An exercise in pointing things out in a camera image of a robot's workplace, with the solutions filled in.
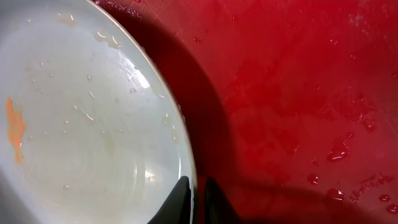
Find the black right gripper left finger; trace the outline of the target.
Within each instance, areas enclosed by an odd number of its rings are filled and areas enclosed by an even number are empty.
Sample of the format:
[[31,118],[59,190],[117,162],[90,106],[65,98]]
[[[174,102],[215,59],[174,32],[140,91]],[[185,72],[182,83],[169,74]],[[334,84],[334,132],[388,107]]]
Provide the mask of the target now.
[[190,183],[187,176],[182,176],[148,224],[189,224],[190,216]]

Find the light blue plate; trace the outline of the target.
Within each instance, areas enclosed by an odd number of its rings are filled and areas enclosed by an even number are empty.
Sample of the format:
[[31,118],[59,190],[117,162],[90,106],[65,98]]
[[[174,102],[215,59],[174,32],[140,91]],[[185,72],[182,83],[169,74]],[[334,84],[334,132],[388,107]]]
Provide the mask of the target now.
[[148,223],[197,177],[178,104],[92,1],[1,2],[1,222]]

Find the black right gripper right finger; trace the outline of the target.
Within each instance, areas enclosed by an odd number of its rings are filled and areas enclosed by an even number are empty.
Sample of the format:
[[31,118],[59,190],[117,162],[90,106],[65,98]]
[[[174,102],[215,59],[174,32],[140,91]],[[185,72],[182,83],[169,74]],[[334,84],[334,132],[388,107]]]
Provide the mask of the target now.
[[241,224],[235,209],[212,177],[205,183],[205,224]]

